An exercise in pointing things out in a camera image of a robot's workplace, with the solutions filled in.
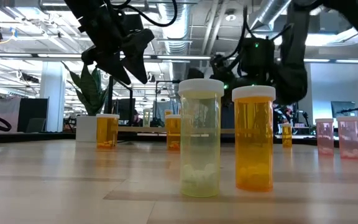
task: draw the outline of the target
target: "white wall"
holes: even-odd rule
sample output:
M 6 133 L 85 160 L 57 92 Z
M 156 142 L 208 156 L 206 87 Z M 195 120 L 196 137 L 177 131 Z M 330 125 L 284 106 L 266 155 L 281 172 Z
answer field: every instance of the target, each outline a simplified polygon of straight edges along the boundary
M 312 63 L 310 66 L 314 120 L 332 118 L 331 101 L 354 101 L 358 107 L 358 65 Z

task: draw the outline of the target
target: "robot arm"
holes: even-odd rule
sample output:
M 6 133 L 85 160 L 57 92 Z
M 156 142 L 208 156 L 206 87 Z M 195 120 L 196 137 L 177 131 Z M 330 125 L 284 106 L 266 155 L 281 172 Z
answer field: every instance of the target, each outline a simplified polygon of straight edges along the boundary
M 113 5 L 110 0 L 65 0 L 81 24 L 80 32 L 86 32 L 94 43 L 94 46 L 82 53 L 82 61 L 87 65 L 96 62 L 98 68 L 129 85 L 131 80 L 124 70 L 125 67 L 146 84 L 143 53 L 154 35 L 150 29 L 143 28 L 140 15 L 156 26 L 169 26 L 176 20 L 177 4 L 172 0 L 175 10 L 173 19 L 167 24 L 159 24 L 128 5 L 130 1 Z M 122 11 L 124 8 L 137 11 L 140 15 L 126 15 Z
M 228 83 L 229 88 L 225 92 L 226 98 L 230 99 L 231 90 L 240 86 L 272 85 L 276 88 L 275 103 L 277 104 L 289 105 L 303 99 L 308 89 L 304 58 L 310 11 L 320 5 L 339 11 L 358 31 L 356 0 L 317 0 L 309 5 L 301 4 L 301 2 L 304 1 L 293 0 L 287 9 L 287 26 L 280 33 L 283 35 L 283 41 L 280 46 L 281 60 L 278 63 L 274 63 L 273 58 L 273 40 L 277 36 L 270 40 L 256 38 L 249 29 L 251 37 L 240 40 L 241 47 L 230 54 L 231 57 L 234 53 L 238 53 L 230 65 L 224 65 L 222 57 L 212 59 L 211 66 L 214 74 L 211 78 Z M 237 63 L 239 64 L 237 71 L 240 70 L 247 75 L 243 76 L 238 72 L 239 78 L 234 76 L 231 69 Z

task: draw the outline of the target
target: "white planter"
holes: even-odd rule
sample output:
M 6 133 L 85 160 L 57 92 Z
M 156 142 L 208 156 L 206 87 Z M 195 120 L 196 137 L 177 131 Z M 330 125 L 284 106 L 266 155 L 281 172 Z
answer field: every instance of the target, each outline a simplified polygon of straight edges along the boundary
M 96 117 L 78 116 L 75 141 L 96 142 Z

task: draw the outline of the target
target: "ceiling duct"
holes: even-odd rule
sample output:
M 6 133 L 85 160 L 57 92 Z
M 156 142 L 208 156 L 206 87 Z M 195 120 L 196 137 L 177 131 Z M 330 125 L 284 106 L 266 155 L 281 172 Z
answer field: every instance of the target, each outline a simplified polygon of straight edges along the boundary
M 158 10 L 162 17 L 162 22 L 166 23 L 172 20 L 174 16 L 173 4 L 159 4 Z M 178 16 L 174 24 L 162 29 L 164 38 L 166 39 L 187 39 L 188 27 L 190 20 L 190 6 L 189 4 L 178 4 Z M 165 50 L 169 55 L 186 55 L 188 54 L 189 43 L 180 41 L 166 41 Z M 170 76 L 172 80 L 185 79 L 187 71 L 187 63 L 170 63 Z
M 123 2 L 111 2 L 112 4 L 122 4 Z M 144 13 L 158 13 L 155 4 L 149 4 L 147 1 L 144 3 L 130 3 L 131 6 L 136 7 Z M 40 8 L 43 11 L 70 11 L 64 0 L 41 0 Z
M 249 27 L 273 30 L 273 22 L 288 7 L 291 0 L 263 0 L 260 9 L 249 16 Z

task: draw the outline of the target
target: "wooden table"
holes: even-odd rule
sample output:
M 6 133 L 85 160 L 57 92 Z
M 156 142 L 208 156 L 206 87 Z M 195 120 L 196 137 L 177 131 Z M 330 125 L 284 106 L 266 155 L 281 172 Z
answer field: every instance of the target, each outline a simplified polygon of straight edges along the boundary
M 358 223 L 358 161 L 275 145 L 274 190 L 235 188 L 234 148 L 221 149 L 221 191 L 179 193 L 180 154 L 163 142 L 0 144 L 0 223 Z

